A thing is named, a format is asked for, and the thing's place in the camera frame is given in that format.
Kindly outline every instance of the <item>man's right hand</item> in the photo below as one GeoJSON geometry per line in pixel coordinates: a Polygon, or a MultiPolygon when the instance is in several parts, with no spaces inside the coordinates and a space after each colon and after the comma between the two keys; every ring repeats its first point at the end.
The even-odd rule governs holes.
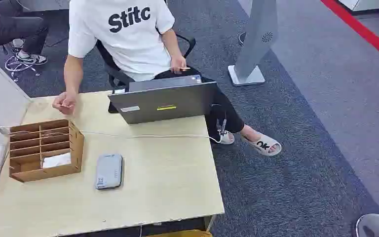
{"type": "Polygon", "coordinates": [[[71,115],[75,110],[77,94],[63,92],[54,99],[53,108],[64,115],[71,115]]]}

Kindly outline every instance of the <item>black pants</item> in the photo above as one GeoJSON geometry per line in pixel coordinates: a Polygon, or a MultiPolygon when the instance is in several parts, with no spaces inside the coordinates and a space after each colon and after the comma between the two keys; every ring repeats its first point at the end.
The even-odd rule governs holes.
{"type": "Polygon", "coordinates": [[[0,1],[0,45],[24,39],[23,51],[41,54],[48,25],[40,17],[20,17],[22,6],[16,0],[0,1]]]}
{"type": "MultiPolygon", "coordinates": [[[[166,71],[161,74],[158,74],[154,79],[175,78],[190,75],[201,75],[201,73],[193,68],[191,68],[188,71],[182,72],[182,74],[180,75],[177,75],[171,71],[166,71]]],[[[205,77],[201,78],[203,82],[213,81],[205,77]]],[[[208,135],[210,137],[219,140],[220,136],[217,132],[217,121],[219,121],[220,125],[223,125],[223,120],[225,119],[225,116],[227,118],[227,123],[225,127],[227,131],[232,133],[238,133],[243,129],[243,127],[245,126],[245,122],[240,118],[229,99],[223,94],[223,92],[218,87],[216,88],[216,91],[213,96],[213,104],[218,104],[220,106],[212,107],[211,113],[205,116],[208,135]]]]}

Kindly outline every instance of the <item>white t-shirt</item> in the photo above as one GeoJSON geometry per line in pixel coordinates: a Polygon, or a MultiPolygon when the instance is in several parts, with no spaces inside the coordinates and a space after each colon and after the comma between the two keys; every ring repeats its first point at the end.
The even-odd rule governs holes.
{"type": "Polygon", "coordinates": [[[170,69],[161,34],[175,18],[163,0],[71,0],[69,54],[83,58],[100,40],[115,64],[135,81],[170,69]]]}

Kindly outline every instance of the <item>person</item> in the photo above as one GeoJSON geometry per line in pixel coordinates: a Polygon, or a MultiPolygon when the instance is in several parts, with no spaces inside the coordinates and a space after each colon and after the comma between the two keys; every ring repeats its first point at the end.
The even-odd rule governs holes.
{"type": "Polygon", "coordinates": [[[22,10],[17,0],[0,1],[0,45],[24,39],[22,49],[16,53],[17,59],[24,64],[45,64],[47,58],[41,55],[41,51],[48,25],[40,17],[20,17],[22,10]]]}
{"type": "MultiPolygon", "coordinates": [[[[97,40],[103,43],[118,67],[135,81],[189,73],[182,71],[187,63],[172,30],[174,22],[163,0],[71,0],[69,48],[64,68],[66,91],[56,97],[53,107],[63,114],[73,113],[83,78],[83,57],[97,40]]],[[[214,106],[211,114],[205,116],[210,137],[222,144],[232,144],[233,133],[240,133],[244,141],[263,155],[274,156],[281,151],[278,142],[244,123],[218,87],[213,104],[221,109],[214,106]],[[224,119],[227,119],[226,131],[220,134],[217,120],[224,119]]]]}
{"type": "Polygon", "coordinates": [[[365,214],[355,224],[355,237],[379,237],[379,214],[365,214]]]}

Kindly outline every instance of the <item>yellow sticker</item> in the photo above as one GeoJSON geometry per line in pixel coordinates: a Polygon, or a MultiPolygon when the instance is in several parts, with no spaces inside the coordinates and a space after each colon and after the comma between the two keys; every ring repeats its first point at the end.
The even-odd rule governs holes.
{"type": "Polygon", "coordinates": [[[173,110],[176,109],[176,106],[170,106],[170,107],[159,107],[156,110],[173,110]]]}

